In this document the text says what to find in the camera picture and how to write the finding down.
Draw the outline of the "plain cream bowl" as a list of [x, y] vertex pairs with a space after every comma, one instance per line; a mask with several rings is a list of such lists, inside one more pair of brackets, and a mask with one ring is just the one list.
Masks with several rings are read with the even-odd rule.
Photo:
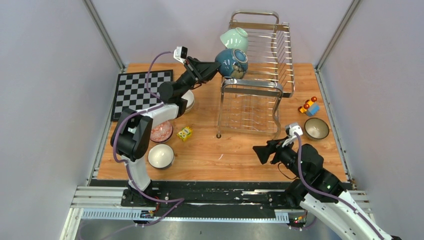
[[186, 109], [185, 109], [185, 113], [189, 113], [190, 110], [193, 108], [194, 103], [195, 103], [195, 96], [193, 94], [193, 92], [191, 90], [188, 90], [183, 96], [182, 98], [184, 100], [187, 100], [187, 105], [186, 105]]

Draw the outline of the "dark blue glazed bowl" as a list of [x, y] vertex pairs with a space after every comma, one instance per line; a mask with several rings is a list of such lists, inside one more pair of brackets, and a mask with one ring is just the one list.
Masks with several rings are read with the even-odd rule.
[[240, 49], [222, 50], [215, 61], [220, 63], [219, 74], [226, 79], [243, 79], [248, 71], [248, 56]]

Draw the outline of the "steel two-tier dish rack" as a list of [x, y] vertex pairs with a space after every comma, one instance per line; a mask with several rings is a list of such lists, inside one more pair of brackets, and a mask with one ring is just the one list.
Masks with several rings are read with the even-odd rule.
[[235, 10], [229, 28], [248, 34], [248, 71], [242, 79], [222, 79], [216, 137], [236, 131], [277, 139], [279, 105], [295, 92], [290, 25], [271, 10]]

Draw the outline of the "dark patterned rim bowl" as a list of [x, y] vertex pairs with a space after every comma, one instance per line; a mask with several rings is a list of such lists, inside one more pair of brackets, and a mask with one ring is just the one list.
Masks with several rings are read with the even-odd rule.
[[311, 117], [303, 125], [304, 134], [313, 141], [320, 141], [330, 134], [329, 125], [322, 119]]

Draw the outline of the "teal white striped bowl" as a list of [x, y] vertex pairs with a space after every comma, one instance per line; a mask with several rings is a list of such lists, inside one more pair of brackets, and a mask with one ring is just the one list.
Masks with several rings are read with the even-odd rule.
[[167, 169], [173, 164], [175, 153], [169, 145], [158, 144], [150, 149], [147, 159], [152, 167]]

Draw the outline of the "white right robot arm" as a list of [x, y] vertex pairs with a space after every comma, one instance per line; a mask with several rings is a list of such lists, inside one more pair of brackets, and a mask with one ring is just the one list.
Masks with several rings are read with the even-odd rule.
[[271, 164], [283, 164], [295, 174], [281, 196], [274, 197], [274, 205], [311, 212], [343, 240], [399, 239], [371, 220], [342, 182], [323, 167], [324, 158], [312, 145], [304, 144], [298, 151], [292, 147], [269, 140], [252, 148], [262, 164], [273, 155]]

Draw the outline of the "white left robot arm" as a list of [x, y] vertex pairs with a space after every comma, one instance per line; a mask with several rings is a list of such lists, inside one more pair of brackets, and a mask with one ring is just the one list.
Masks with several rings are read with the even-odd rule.
[[188, 105], [183, 95], [212, 80], [221, 63], [200, 61], [188, 56], [183, 66], [185, 72], [176, 81], [163, 82], [158, 87], [160, 103], [142, 110], [125, 109], [111, 138], [113, 157], [117, 163], [124, 163], [129, 177], [128, 184], [136, 190], [133, 198], [142, 207], [156, 200], [152, 191], [147, 189], [151, 178], [145, 163], [152, 129], [181, 117]]

